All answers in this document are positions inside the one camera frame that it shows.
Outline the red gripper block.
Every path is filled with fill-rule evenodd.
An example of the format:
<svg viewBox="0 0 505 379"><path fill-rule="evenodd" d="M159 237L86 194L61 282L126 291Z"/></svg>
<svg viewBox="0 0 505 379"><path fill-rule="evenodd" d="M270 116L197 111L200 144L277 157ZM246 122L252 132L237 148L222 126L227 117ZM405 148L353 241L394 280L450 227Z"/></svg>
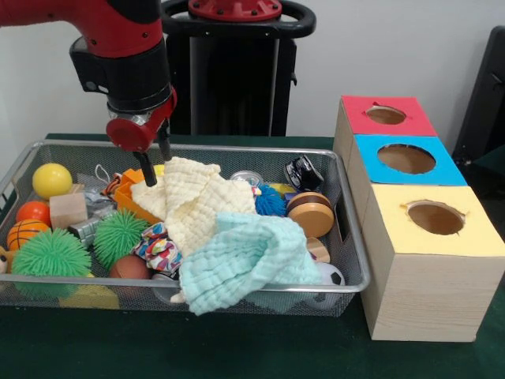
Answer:
<svg viewBox="0 0 505 379"><path fill-rule="evenodd" d="M178 96L174 87L166 101L151 110L120 112L109 109L110 120L107 123L107 136L113 144L126 152L132 152L138 160L146 186L157 184L154 166L146 151L155 139L164 162L170 161L170 116L177 106Z"/></svg>

